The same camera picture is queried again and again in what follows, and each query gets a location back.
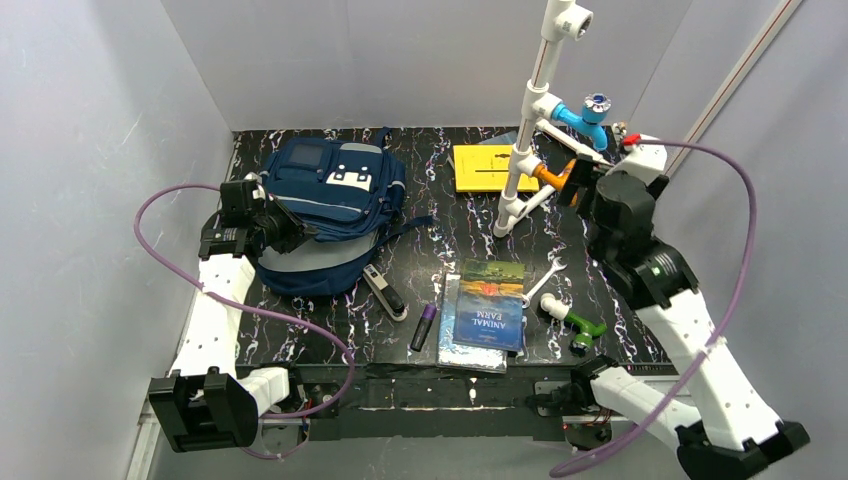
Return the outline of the navy blue student backpack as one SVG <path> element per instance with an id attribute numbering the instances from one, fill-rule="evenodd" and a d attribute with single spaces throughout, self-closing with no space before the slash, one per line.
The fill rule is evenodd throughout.
<path id="1" fill-rule="evenodd" d="M 332 296 L 361 278 L 376 251 L 430 215 L 396 225 L 406 199 L 406 167 L 386 148 L 391 130 L 369 143 L 296 137 L 273 152 L 263 186 L 315 237 L 290 253 L 266 249 L 255 262 L 261 283 L 281 296 Z"/>

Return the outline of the yellow notebook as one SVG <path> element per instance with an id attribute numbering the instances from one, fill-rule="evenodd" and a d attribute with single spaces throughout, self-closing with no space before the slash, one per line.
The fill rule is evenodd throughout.
<path id="1" fill-rule="evenodd" d="M 453 166 L 457 193 L 497 193 L 506 184 L 511 145 L 454 145 Z"/>

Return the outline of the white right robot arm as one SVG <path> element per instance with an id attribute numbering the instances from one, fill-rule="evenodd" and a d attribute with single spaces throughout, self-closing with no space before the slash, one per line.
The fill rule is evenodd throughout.
<path id="1" fill-rule="evenodd" d="M 748 479 L 806 446 L 805 427 L 760 397 L 711 320 L 683 256 L 653 233 L 667 178 L 657 168 L 575 161 L 558 201 L 576 202 L 590 225 L 588 252 L 608 282 L 661 343 L 690 395 L 680 402 L 605 355 L 567 383 L 528 398 L 543 414 L 605 408 L 669 446 L 692 479 Z"/>

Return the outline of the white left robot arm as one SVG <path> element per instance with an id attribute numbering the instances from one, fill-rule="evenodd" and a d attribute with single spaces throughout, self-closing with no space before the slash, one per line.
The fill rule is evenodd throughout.
<path id="1" fill-rule="evenodd" d="M 259 256 L 269 249 L 289 253 L 314 232 L 255 175 L 217 190 L 220 207 L 201 229 L 200 289 L 183 342 L 167 375 L 148 387 L 148 401 L 177 453 L 250 446 L 261 415 L 291 395 L 290 373 L 282 366 L 238 375 L 239 306 Z"/>

